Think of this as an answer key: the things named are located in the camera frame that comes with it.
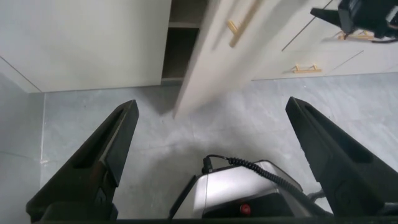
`drawer handle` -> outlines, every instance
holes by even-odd
[[[355,34],[355,35],[349,35],[348,37],[355,38],[355,39],[361,39],[361,40],[373,40],[374,37],[372,35],[369,35],[366,30],[362,31],[360,34]],[[345,40],[346,39],[346,34],[341,31],[340,35],[338,36],[339,40]]]
[[[313,64],[311,66],[311,68],[313,68],[313,69],[300,70],[299,65],[296,65],[295,66],[296,70],[294,70],[293,73],[318,73],[318,72],[322,72],[322,69],[319,69],[317,67],[317,65],[315,65],[315,64]]]
[[[262,0],[255,0],[254,3],[251,5],[248,13],[245,15],[242,24],[239,27],[236,27],[234,22],[229,20],[226,25],[228,28],[231,30],[231,32],[234,34],[234,37],[232,38],[231,42],[229,43],[229,46],[235,47],[235,45],[238,43],[239,39],[241,38],[243,32],[246,30],[248,27],[251,19],[253,18],[254,14],[256,13],[257,9],[260,6],[260,3]]]

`red button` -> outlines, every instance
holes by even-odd
[[[248,204],[241,205],[241,213],[243,215],[249,216],[251,214],[250,206]]]

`black cable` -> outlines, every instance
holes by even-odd
[[[392,39],[392,40],[372,40],[371,41],[374,44],[391,44],[398,42],[398,39]]]
[[[220,155],[216,155],[216,154],[207,155],[207,158],[209,158],[209,157],[216,157],[216,158],[228,160],[228,157],[220,156]]]
[[[310,199],[311,202],[315,202],[316,200],[320,199],[320,198],[324,198],[326,197],[325,193],[323,192],[323,190],[321,189],[318,192],[314,192],[314,193],[310,193],[307,195],[307,197]]]
[[[225,156],[219,156],[219,155],[208,155],[206,158],[210,157],[217,157],[221,159],[226,159],[228,160],[228,163],[231,165],[235,166],[243,166],[248,169],[253,170],[255,173],[259,174],[261,177],[264,177],[275,184],[279,185],[282,187],[284,190],[288,191],[293,197],[295,197],[305,208],[307,208],[310,212],[312,212],[314,215],[319,215],[319,216],[332,216],[329,212],[324,211],[321,207],[319,207],[317,204],[313,203],[303,192],[301,192],[299,189],[294,187],[291,183],[286,181],[285,179],[279,177],[278,175],[271,174],[270,172],[264,170],[260,166],[258,166],[255,163],[245,161],[244,159],[238,159],[238,158],[228,158]]]

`drawer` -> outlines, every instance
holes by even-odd
[[[365,50],[328,75],[380,73],[397,64],[398,55],[391,50]]]
[[[333,0],[326,9],[337,10],[339,0]],[[286,51],[295,50],[377,50],[377,49],[398,49],[398,43],[394,44],[374,44],[372,32],[357,30],[346,40],[342,37],[339,27],[326,21],[314,18],[284,49]]]
[[[261,66],[255,79],[317,77],[330,73],[359,52],[282,52]]]
[[[383,71],[385,73],[388,72],[398,72],[398,65],[394,65],[393,67],[388,68],[387,70]]]

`tile floor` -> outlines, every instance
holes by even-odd
[[[41,186],[117,105],[135,99],[140,118],[114,203],[119,218],[165,218],[207,154],[268,159],[317,191],[284,107],[311,103],[398,170],[398,74],[264,80],[174,120],[179,87],[71,91],[45,95]],[[320,205],[328,207],[326,200]]]

